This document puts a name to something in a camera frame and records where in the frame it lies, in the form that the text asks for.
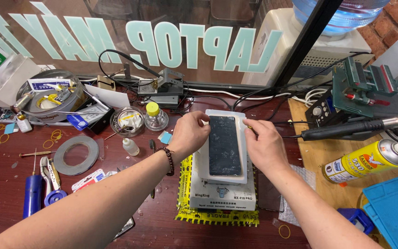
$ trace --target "brick wall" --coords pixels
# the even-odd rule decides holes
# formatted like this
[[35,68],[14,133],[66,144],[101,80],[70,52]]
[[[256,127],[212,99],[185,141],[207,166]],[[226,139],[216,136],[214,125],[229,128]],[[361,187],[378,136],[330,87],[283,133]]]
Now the brick wall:
[[398,40],[398,0],[391,0],[369,25],[358,28],[375,59]]

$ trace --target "hand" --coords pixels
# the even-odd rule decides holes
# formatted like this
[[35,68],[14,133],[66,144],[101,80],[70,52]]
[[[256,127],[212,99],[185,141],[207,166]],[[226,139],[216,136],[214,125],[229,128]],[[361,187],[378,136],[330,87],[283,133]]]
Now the hand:
[[177,120],[173,139],[167,148],[179,155],[180,160],[199,150],[207,141],[211,129],[202,120],[208,122],[210,117],[201,111],[187,113]]
[[284,142],[273,123],[252,119],[244,119],[243,122],[259,135],[256,138],[250,128],[245,129],[247,150],[253,164],[264,173],[270,169],[290,169]]

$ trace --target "yellow cap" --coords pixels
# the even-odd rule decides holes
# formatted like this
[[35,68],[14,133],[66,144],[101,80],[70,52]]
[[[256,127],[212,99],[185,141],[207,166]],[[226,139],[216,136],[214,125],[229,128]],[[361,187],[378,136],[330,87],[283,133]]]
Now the yellow cap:
[[156,116],[159,114],[159,105],[156,102],[148,103],[146,109],[149,116]]

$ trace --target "glass bottle with yellow cap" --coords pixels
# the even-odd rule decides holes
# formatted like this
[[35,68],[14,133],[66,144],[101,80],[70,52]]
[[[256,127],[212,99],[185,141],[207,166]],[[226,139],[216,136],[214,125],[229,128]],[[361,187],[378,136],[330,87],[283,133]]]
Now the glass bottle with yellow cap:
[[169,116],[159,108],[156,102],[150,102],[146,106],[147,114],[145,115],[145,126],[158,132],[165,129],[169,124]]

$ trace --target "falcon 530 spray can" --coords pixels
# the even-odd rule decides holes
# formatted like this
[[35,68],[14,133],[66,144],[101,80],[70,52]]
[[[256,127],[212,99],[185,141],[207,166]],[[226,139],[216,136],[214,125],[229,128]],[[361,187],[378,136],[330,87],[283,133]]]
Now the falcon 530 spray can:
[[398,168],[398,143],[382,139],[322,167],[327,181],[339,184]]

